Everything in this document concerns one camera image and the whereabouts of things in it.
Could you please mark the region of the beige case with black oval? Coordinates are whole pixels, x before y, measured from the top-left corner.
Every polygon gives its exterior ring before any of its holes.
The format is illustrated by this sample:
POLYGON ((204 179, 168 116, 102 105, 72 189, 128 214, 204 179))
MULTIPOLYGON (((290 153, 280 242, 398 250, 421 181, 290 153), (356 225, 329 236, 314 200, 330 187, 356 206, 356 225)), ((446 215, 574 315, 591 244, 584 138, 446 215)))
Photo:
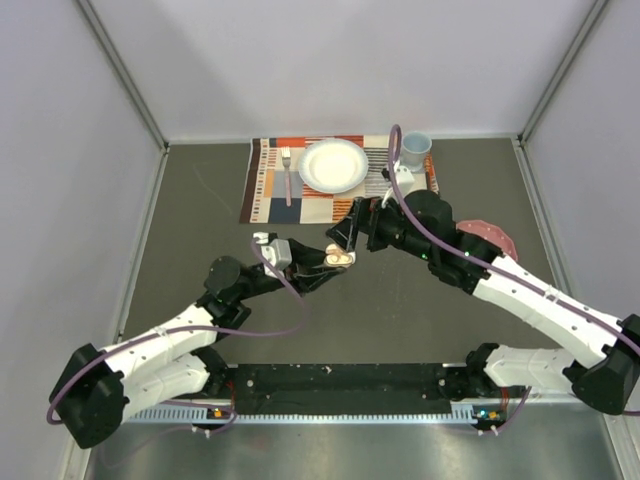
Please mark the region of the beige case with black oval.
POLYGON ((324 264, 330 268, 349 268, 356 261, 355 252, 347 252, 337 244, 329 244, 325 249, 324 264))

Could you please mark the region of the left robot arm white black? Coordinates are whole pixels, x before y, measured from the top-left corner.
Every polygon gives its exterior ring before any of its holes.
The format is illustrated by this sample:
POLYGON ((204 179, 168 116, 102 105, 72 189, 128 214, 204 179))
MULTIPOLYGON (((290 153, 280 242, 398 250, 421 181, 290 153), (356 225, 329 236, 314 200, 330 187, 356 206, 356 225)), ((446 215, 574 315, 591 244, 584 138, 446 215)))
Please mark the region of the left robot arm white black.
POLYGON ((49 396, 47 423, 64 426, 89 449, 147 408, 183 395, 220 394, 227 374, 212 346, 244 335, 246 300, 286 289, 302 302, 356 259, 335 243, 315 249, 264 232, 253 236, 251 249, 258 260, 252 266, 232 256, 215 259, 203 295, 172 319, 127 341, 78 348, 49 396))

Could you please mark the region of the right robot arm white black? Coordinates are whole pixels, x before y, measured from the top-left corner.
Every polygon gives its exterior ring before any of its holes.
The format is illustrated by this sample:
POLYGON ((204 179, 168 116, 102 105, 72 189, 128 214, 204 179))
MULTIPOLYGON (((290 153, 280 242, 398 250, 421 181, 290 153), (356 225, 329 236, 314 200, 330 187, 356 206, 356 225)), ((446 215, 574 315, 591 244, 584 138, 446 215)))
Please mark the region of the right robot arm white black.
POLYGON ((527 386, 573 394, 605 414, 624 413, 639 379, 639 318, 621 320, 538 279, 500 247, 456 226, 451 206, 428 190, 394 199, 357 198, 326 232, 343 250, 367 237, 371 252, 394 247, 426 262, 441 282, 511 313, 556 343, 551 350, 484 345, 467 359, 469 388, 487 396, 527 386))

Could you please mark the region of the white plate with blue rim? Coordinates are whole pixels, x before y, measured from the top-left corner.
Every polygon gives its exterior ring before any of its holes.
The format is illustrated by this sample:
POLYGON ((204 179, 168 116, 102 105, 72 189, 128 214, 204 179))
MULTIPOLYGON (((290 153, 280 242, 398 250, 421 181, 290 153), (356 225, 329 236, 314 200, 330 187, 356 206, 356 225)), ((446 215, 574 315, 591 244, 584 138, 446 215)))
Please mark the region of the white plate with blue rim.
POLYGON ((355 143, 324 139, 308 146, 298 160, 301 180, 323 194, 340 194, 360 185, 366 178, 369 161, 355 143))

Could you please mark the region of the multicoloured patchwork placemat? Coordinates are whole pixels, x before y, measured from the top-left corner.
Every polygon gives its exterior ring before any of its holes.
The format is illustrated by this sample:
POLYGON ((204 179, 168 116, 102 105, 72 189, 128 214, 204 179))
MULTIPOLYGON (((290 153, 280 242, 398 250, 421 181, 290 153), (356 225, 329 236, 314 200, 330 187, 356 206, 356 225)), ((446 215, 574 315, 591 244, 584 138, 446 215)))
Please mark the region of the multicoloured patchwork placemat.
POLYGON ((254 138, 239 221, 335 223, 355 198, 387 193, 387 157, 386 135, 254 138))

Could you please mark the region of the light blue mug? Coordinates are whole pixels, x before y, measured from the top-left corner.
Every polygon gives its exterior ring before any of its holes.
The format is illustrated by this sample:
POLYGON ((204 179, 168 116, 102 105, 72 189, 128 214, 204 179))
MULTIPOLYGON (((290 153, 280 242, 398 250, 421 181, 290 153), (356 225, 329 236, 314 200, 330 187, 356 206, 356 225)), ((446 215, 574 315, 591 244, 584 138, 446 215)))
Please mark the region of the light blue mug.
POLYGON ((411 172, 424 167, 424 162, 432 148, 432 139, 425 133, 412 131, 403 135, 400 163, 411 172))

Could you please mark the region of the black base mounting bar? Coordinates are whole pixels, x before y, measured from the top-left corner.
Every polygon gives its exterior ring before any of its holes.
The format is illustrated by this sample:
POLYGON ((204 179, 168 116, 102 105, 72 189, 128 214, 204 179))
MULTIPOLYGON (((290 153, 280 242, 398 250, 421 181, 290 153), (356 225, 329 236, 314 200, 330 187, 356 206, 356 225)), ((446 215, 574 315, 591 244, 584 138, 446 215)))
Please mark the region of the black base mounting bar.
POLYGON ((478 395, 463 367, 441 364, 241 364, 228 370, 246 415, 449 413, 478 395))

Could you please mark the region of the pink dotted plate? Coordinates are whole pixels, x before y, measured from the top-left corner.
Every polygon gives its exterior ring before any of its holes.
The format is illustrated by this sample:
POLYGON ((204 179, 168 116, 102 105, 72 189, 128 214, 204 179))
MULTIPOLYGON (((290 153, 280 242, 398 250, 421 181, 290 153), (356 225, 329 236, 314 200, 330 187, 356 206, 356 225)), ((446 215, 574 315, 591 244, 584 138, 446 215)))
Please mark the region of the pink dotted plate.
POLYGON ((461 231, 482 237, 484 240, 499 247, 514 261, 518 261, 518 254, 513 240, 498 226, 483 220, 462 220, 457 223, 461 231))

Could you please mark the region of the pink handled metal fork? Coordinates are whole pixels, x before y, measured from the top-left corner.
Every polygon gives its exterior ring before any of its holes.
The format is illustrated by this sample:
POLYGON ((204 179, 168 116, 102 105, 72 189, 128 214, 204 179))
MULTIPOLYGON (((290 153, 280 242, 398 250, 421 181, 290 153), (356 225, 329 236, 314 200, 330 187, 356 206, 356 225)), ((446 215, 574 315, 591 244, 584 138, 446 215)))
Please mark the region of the pink handled metal fork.
POLYGON ((291 175, 290 175, 290 167, 291 167, 290 147, 289 146, 282 147, 280 149, 280 153, 281 153, 281 162, 284 169, 285 201, 286 201, 286 206, 290 208, 292 206, 291 175))

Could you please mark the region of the aluminium frame post left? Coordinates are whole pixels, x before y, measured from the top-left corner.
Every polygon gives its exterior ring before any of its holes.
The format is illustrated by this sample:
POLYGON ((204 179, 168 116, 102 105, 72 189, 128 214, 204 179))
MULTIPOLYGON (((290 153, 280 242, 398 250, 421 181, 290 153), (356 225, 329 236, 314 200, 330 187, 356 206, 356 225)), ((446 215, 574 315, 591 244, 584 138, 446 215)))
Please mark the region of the aluminium frame post left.
POLYGON ((124 59, 120 55, 111 35, 108 33, 104 22, 101 20, 97 9, 93 5, 93 2, 89 0, 74 0, 73 4, 88 25, 91 34, 97 41, 107 63, 115 74, 127 98, 131 102, 134 112, 142 122, 146 131, 162 152, 167 151, 169 148, 169 142, 162 133, 158 122, 155 120, 147 105, 147 102, 144 100, 140 89, 138 88, 124 59))

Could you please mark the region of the aluminium frame post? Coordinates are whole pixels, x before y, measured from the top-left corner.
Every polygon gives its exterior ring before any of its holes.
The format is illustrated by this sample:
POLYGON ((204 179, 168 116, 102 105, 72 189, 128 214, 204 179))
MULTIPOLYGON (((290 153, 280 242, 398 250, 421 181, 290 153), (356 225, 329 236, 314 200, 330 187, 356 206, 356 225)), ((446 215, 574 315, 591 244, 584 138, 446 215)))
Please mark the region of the aluminium frame post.
POLYGON ((537 131, 547 109, 552 104, 556 94, 559 92, 575 62, 584 50, 586 43, 602 21, 609 6, 609 0, 596 0, 592 2, 585 18, 582 20, 576 34, 561 57, 549 82, 546 84, 541 97, 536 102, 522 131, 517 136, 521 148, 524 148, 529 143, 537 131))
POLYGON ((74 0, 73 4, 88 25, 91 34, 97 41, 107 63, 115 74, 127 98, 131 102, 134 112, 142 122, 146 131, 162 152, 167 151, 169 148, 169 142, 162 133, 158 122, 155 120, 147 105, 147 102, 144 100, 140 89, 138 88, 124 59, 120 55, 111 35, 108 33, 104 22, 101 20, 97 9, 93 5, 93 2, 89 0, 74 0))

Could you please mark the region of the aluminium frame post right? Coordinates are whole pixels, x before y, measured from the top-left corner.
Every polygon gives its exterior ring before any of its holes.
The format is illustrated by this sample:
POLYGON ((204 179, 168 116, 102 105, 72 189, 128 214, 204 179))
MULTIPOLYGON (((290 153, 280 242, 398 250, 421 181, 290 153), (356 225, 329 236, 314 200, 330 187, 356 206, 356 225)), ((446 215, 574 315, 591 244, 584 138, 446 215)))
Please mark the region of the aluminium frame post right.
POLYGON ((609 0, 596 0, 592 2, 585 18, 582 20, 576 34, 561 57, 549 82, 546 84, 541 97, 536 102, 522 131, 517 136, 521 148, 524 148, 529 143, 537 131, 547 109, 552 104, 556 94, 559 92, 575 62, 584 50, 586 43, 602 21, 609 6, 609 0))

